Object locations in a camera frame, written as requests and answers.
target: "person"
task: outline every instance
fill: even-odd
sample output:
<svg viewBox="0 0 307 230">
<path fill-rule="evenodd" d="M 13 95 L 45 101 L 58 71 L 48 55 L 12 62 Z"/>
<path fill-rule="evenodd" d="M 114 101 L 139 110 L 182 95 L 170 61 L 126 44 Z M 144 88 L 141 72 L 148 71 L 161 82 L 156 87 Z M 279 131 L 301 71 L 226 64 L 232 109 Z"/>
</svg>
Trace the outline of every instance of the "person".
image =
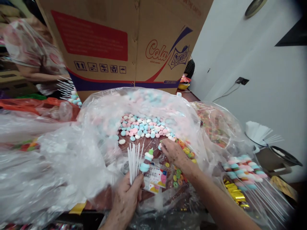
<svg viewBox="0 0 307 230">
<path fill-rule="evenodd" d="M 227 194 L 218 188 L 199 167 L 195 167 L 179 144 L 167 138 L 162 141 L 161 149 L 169 161 L 180 168 L 193 185 L 219 229 L 260 230 Z M 100 230 L 127 228 L 140 201 L 142 187 L 144 187 L 142 174 L 135 179 L 132 186 L 129 183 L 129 173 L 125 176 L 116 192 L 110 215 Z"/>
<path fill-rule="evenodd" d="M 58 80 L 69 74 L 35 0 L 23 2 L 33 16 L 5 28 L 5 47 L 23 77 L 37 84 L 44 96 L 59 99 Z"/>
<path fill-rule="evenodd" d="M 192 79 L 194 70 L 195 70 L 195 63 L 194 63 L 194 61 L 192 59 L 192 56 L 190 56 L 190 59 L 188 61 L 188 64 L 186 65 L 186 68 L 185 68 L 185 71 L 184 71 L 184 75 L 187 78 Z"/>
</svg>

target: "printed candy packet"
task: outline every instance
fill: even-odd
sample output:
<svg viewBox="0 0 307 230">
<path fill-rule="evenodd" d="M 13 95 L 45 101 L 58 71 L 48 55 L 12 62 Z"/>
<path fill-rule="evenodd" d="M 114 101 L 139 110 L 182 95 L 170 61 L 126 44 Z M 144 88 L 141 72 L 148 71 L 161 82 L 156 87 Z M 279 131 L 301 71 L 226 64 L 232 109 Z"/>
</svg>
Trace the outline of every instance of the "printed candy packet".
<svg viewBox="0 0 307 230">
<path fill-rule="evenodd" d="M 144 174 L 144 190 L 158 194 L 160 187 L 166 188 L 167 172 L 157 166 L 150 165 L 148 172 Z"/>
</svg>

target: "woman in floral top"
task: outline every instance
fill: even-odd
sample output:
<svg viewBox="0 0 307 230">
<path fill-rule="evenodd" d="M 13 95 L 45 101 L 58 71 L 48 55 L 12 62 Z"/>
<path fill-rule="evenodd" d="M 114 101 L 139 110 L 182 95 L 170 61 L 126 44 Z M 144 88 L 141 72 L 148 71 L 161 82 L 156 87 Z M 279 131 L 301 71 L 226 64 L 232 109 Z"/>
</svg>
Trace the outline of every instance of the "woman in floral top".
<svg viewBox="0 0 307 230">
<path fill-rule="evenodd" d="M 37 83 L 44 96 L 59 98 L 57 80 L 69 78 L 69 74 L 35 0 L 23 1 L 33 16 L 7 26 L 5 47 L 22 76 Z"/>
</svg>

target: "power cord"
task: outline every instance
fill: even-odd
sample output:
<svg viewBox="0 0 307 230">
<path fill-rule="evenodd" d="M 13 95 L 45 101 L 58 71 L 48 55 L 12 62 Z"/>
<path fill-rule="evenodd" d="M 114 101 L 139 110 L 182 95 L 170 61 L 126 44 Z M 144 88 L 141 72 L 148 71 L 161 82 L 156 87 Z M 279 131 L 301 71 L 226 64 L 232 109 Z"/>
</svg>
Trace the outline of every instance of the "power cord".
<svg viewBox="0 0 307 230">
<path fill-rule="evenodd" d="M 236 91 L 238 88 L 240 88 L 240 86 L 241 86 L 241 84 L 240 84 L 236 89 L 234 89 L 233 91 L 231 91 L 230 93 L 228 93 L 229 90 L 227 90 L 222 96 L 218 97 L 217 99 L 220 99 L 220 98 L 222 98 L 222 97 L 226 97 L 226 96 L 232 94 L 234 91 Z"/>
</svg>

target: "cardboard box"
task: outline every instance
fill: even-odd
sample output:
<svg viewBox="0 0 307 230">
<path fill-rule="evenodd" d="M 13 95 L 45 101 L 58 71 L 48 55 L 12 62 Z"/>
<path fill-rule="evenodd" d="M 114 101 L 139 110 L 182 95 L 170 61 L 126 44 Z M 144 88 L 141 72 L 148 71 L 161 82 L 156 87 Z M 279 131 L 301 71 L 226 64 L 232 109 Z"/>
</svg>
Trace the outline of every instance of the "cardboard box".
<svg viewBox="0 0 307 230">
<path fill-rule="evenodd" d="M 16 70 L 0 71 L 0 90 L 11 98 L 38 91 L 31 82 L 20 76 L 20 72 Z"/>
<path fill-rule="evenodd" d="M 213 0 L 38 0 L 78 95 L 175 93 Z"/>
</svg>

